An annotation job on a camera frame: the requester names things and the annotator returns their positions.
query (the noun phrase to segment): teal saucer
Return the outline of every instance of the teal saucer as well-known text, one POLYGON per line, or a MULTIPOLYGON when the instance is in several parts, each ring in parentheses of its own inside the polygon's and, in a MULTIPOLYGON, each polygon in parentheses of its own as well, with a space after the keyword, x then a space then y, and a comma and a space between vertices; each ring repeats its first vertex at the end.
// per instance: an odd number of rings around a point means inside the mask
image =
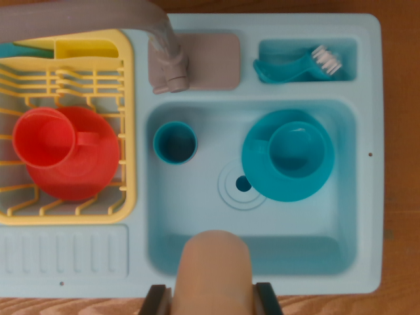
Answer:
POLYGON ((260 194, 276 201, 298 201, 315 194, 329 178, 333 165, 334 149, 327 131, 311 115, 298 110, 281 110, 264 116, 249 131, 242 148, 242 166, 249 183, 260 194), (267 149, 266 152, 255 149, 256 143, 269 143, 280 127, 295 121, 310 124, 318 131, 321 140, 317 143, 323 152, 319 166, 310 174, 298 177, 293 176, 298 172, 276 169, 267 149))

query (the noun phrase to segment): red plate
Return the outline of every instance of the red plate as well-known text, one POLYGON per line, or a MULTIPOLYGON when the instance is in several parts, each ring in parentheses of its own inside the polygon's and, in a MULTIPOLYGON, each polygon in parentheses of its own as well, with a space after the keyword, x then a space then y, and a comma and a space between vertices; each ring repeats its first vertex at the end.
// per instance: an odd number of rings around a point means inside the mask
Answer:
POLYGON ((27 165, 34 183, 44 192, 63 200, 83 200, 104 189, 114 177, 119 161, 118 138, 100 115, 81 107, 58 109, 79 132, 99 134, 97 146, 78 146, 77 152, 52 169, 27 165))

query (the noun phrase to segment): dish rack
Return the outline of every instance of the dish rack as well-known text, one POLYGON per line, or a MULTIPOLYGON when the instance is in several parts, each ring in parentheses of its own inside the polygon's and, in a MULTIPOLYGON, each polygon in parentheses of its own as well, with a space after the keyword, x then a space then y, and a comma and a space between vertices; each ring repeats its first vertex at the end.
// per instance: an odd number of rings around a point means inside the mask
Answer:
POLYGON ((21 41, 53 49, 54 58, 0 59, 0 223, 110 224, 136 200, 134 69, 129 40, 117 30, 21 41), (119 169, 99 194, 80 203, 52 198, 34 184, 12 147, 17 119, 38 106, 82 105, 118 135, 119 169))

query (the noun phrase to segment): sink drain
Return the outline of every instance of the sink drain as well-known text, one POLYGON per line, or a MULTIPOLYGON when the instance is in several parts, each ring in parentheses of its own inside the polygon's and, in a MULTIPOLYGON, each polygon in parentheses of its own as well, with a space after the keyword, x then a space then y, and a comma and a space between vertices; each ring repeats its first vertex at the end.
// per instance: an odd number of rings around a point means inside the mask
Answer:
POLYGON ((239 210, 258 207, 266 199, 248 182, 240 159, 226 165, 219 175, 219 193, 224 202, 239 210))

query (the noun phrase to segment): wooden table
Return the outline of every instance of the wooden table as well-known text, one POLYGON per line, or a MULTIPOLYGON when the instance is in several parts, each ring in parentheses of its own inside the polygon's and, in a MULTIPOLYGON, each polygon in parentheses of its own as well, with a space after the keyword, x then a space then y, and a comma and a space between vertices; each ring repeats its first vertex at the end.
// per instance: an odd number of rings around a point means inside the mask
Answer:
MULTIPOLYGON (((0 0, 0 5, 42 0, 0 0)), ((279 297, 285 315, 420 314, 420 1, 155 0, 167 12, 367 12, 383 32, 385 241, 382 284, 368 295, 279 297)), ((0 299, 0 315, 136 314, 141 299, 0 299)))

